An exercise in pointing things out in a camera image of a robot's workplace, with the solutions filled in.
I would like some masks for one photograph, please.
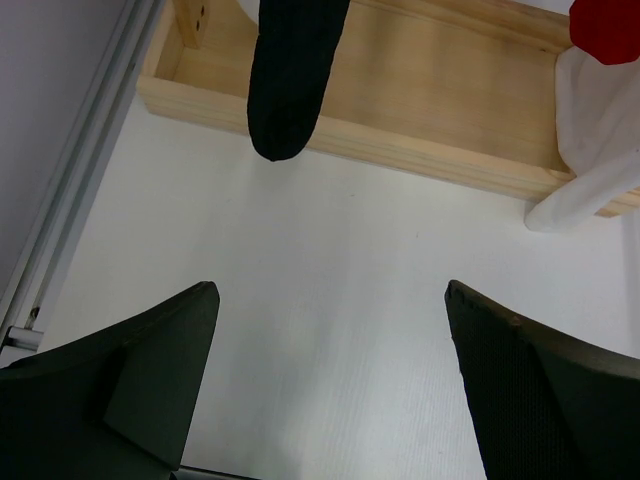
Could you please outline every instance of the wooden plank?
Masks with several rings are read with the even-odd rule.
[[[248,132],[244,98],[148,77],[140,78],[138,91],[153,113]],[[569,173],[323,116],[309,147],[533,202],[574,178]],[[638,206],[640,193],[634,191],[611,202],[600,214],[619,215]]]
[[[185,47],[200,48],[209,23],[209,0],[173,0]]]
[[[172,2],[166,2],[151,39],[140,75],[172,80],[183,50]]]
[[[551,53],[571,47],[569,17],[511,0],[354,0]]]
[[[257,30],[217,0],[175,80],[245,97]],[[568,171],[555,136],[556,56],[437,20],[352,3],[325,117]]]

